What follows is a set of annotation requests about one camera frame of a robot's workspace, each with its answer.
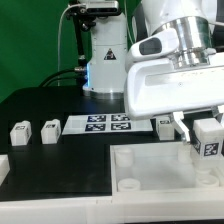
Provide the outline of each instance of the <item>black table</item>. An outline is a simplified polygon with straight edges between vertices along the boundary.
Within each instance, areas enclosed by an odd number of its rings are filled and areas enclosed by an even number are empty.
[[[158,142],[155,132],[61,136],[57,144],[43,145],[40,131],[47,120],[59,119],[63,129],[69,115],[123,112],[123,100],[90,99],[78,87],[15,91],[0,104],[0,154],[8,154],[11,169],[0,201],[111,195],[110,145]],[[13,147],[9,133],[23,120],[31,122],[32,137],[27,146]],[[192,117],[186,120],[191,126]]]

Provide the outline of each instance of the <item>green screen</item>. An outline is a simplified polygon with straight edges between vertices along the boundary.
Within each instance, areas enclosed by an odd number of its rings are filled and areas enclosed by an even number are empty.
[[[123,0],[119,1],[123,10]],[[127,0],[130,15],[140,0]],[[0,102],[13,91],[38,86],[57,71],[57,35],[68,1],[0,1]],[[83,34],[85,54],[91,57],[90,33]],[[61,69],[77,66],[72,21],[64,19]]]

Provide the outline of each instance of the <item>small white block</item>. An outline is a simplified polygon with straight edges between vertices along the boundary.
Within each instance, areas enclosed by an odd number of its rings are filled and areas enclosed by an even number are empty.
[[[0,155],[0,185],[6,178],[10,170],[9,160],[7,155]]]
[[[56,144],[61,134],[60,121],[54,119],[47,121],[41,130],[41,138],[43,144]]]
[[[156,118],[156,131],[161,141],[174,140],[174,128],[169,117]]]
[[[27,145],[31,135],[32,131],[29,121],[16,123],[10,132],[12,146]]]

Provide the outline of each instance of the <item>white box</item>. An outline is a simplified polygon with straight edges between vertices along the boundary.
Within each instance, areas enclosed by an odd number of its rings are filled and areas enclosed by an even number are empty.
[[[29,121],[16,123],[10,132],[12,146],[27,145],[31,135],[32,131]]]
[[[41,130],[41,138],[43,144],[56,144],[61,134],[60,121],[54,119],[47,121]]]
[[[156,118],[156,131],[161,141],[174,140],[174,127],[169,117]]]

